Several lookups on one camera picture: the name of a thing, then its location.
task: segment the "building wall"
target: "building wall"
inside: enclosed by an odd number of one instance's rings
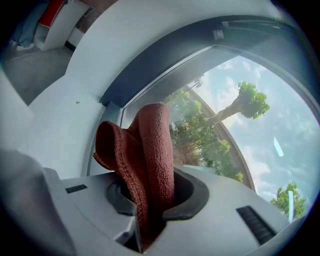
[[[80,0],[90,6],[90,10],[76,24],[76,27],[86,33],[96,19],[118,0]]]

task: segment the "cloth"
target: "cloth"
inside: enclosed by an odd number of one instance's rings
[[[128,129],[100,124],[93,157],[121,175],[137,207],[142,247],[164,227],[162,214],[174,203],[173,146],[169,109],[155,103],[142,107]]]
[[[39,23],[50,28],[65,2],[65,0],[51,0],[42,17],[39,19]]]

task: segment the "glass pane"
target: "glass pane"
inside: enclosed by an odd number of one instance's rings
[[[143,105],[163,102],[175,164],[239,181],[289,219],[305,215],[319,189],[320,128],[299,94],[240,55],[159,98],[170,76],[124,110],[122,127]]]

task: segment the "red microfiber cloth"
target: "red microfiber cloth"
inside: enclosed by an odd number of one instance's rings
[[[100,124],[94,159],[121,175],[137,207],[142,247],[161,232],[162,214],[173,207],[173,146],[169,109],[155,103],[142,107],[128,129],[112,122]]]

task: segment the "tree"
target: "tree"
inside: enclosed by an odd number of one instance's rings
[[[306,198],[301,198],[298,186],[295,182],[291,182],[284,190],[280,187],[276,193],[276,198],[270,201],[271,204],[275,205],[285,215],[289,217],[289,195],[288,191],[293,192],[293,205],[294,205],[294,219],[297,219],[305,214],[305,202]]]
[[[257,119],[269,110],[270,106],[266,103],[267,96],[262,92],[257,92],[256,86],[252,83],[245,81],[239,83],[238,91],[238,97],[230,106],[227,106],[215,116],[211,117],[214,124],[236,113],[241,113],[249,119]]]
[[[201,103],[189,97],[188,92],[179,90],[165,101],[176,128],[171,131],[175,163],[194,165],[197,158],[198,163],[214,168],[216,174],[242,182],[242,173],[231,162],[230,145],[218,138],[214,125],[208,125]]]

